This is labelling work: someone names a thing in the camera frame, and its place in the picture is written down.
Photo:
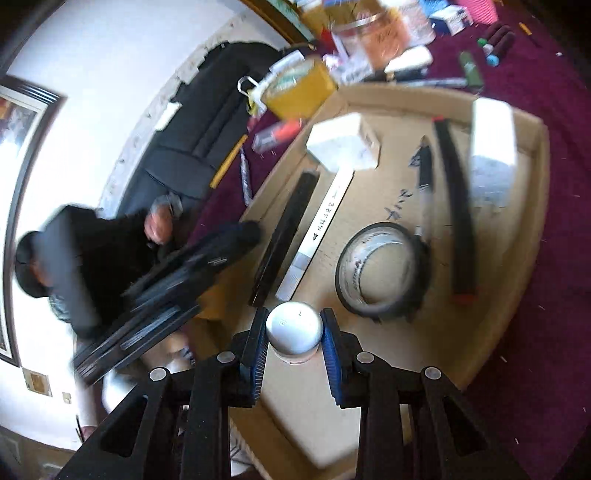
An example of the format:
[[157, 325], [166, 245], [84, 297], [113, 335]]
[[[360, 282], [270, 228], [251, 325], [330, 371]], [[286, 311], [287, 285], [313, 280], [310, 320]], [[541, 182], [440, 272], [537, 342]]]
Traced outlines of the person's hand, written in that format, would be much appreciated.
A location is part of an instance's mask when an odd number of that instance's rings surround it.
[[155, 244], [164, 245], [172, 238], [174, 215], [169, 204], [153, 206], [144, 222], [146, 237]]

